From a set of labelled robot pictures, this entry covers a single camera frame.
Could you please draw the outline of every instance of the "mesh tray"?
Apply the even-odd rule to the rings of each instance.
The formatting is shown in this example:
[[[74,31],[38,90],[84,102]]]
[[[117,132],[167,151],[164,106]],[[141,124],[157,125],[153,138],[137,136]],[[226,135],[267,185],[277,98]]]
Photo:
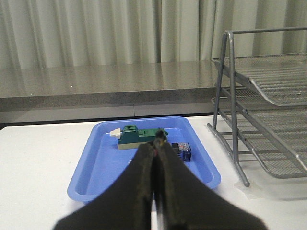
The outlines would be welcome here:
[[[249,112],[273,130],[307,165],[307,110],[304,106],[295,108],[277,107],[269,104],[248,89],[237,90],[237,100],[244,101]],[[220,109],[230,121],[230,101],[220,99]],[[306,177],[305,167],[289,151],[278,149],[272,139],[265,137],[241,114],[237,125],[242,141],[250,144],[263,168],[277,178]]]
[[[213,59],[219,66],[219,58]],[[307,105],[307,54],[236,57],[236,81],[277,106]],[[224,62],[229,76],[229,59]]]

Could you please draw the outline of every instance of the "green object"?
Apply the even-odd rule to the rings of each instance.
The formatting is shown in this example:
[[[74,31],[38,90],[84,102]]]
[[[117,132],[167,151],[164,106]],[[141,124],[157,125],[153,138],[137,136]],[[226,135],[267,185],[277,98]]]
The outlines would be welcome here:
[[[155,139],[156,132],[159,130],[161,129],[138,129],[136,125],[125,126],[121,132],[120,139],[118,140],[118,149],[134,149],[142,143],[153,141]],[[164,129],[162,130],[165,136],[167,136],[168,133]]]

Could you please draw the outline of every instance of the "curtain fold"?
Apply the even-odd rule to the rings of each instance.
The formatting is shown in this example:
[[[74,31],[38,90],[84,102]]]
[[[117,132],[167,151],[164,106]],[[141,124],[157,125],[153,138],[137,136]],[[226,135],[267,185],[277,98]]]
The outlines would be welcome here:
[[[0,0],[0,69],[197,61],[225,30],[307,26],[306,0]],[[307,32],[237,34],[237,56],[307,52]]]

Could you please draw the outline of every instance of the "metal frame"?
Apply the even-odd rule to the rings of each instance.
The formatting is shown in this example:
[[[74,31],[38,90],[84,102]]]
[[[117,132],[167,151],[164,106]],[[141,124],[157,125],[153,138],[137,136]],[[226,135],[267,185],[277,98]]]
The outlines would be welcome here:
[[[222,135],[218,133],[216,130],[217,125],[217,116],[220,113],[219,109],[219,101],[221,97],[222,92],[222,77],[223,77],[223,71],[224,71],[224,61],[225,61],[225,53],[226,53],[226,47],[228,43],[229,48],[229,78],[230,78],[230,103],[231,103],[231,128],[232,128],[232,137],[233,137],[233,144],[232,149],[225,145],[225,141],[222,141],[225,147],[227,148],[227,151],[230,153],[230,156],[232,157],[232,160],[234,162],[234,165],[246,187],[250,185],[245,173],[243,172],[243,169],[241,168],[241,165],[239,163],[239,152],[238,152],[238,127],[237,127],[237,106],[241,107],[236,100],[236,67],[235,67],[235,41],[234,41],[234,34],[248,34],[248,33],[265,33],[265,32],[282,32],[282,31],[301,31],[301,30],[307,30],[307,27],[288,27],[288,28],[279,28],[279,29],[255,29],[255,30],[249,30],[249,31],[225,31],[222,38],[222,48],[221,48],[221,54],[220,54],[220,63],[218,66],[218,77],[217,77],[217,84],[216,84],[216,96],[215,96],[215,105],[214,105],[214,115],[213,115],[213,124],[212,126],[208,124],[208,127],[213,131],[214,134],[216,134],[220,140],[222,140]],[[261,132],[268,132],[272,137],[275,138],[275,142],[278,143],[279,146],[282,146],[282,148],[286,148],[287,150],[290,150],[290,152],[297,158],[297,160],[302,164],[302,166],[306,169],[306,166],[300,159],[300,157],[293,151],[291,148],[289,149],[285,143],[280,140],[279,137],[276,136],[271,130],[269,130],[266,126],[263,126],[263,124],[259,120],[253,116],[253,120],[258,122],[256,124],[256,128],[260,128]]]

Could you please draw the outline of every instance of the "countertop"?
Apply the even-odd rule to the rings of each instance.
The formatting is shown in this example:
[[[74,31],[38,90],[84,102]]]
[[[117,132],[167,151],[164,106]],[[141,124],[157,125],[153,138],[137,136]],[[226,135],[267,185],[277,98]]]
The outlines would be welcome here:
[[[260,217],[269,230],[304,230],[306,178],[276,179],[257,161],[242,162],[250,187],[244,187],[226,150],[207,128],[212,116],[187,117],[221,174],[214,191]],[[8,126],[0,130],[0,230],[52,229],[56,221],[82,207],[67,187],[96,122]],[[219,131],[229,127],[218,118]],[[153,229],[156,229],[153,212]]]
[[[213,111],[209,61],[0,70],[0,123]]]

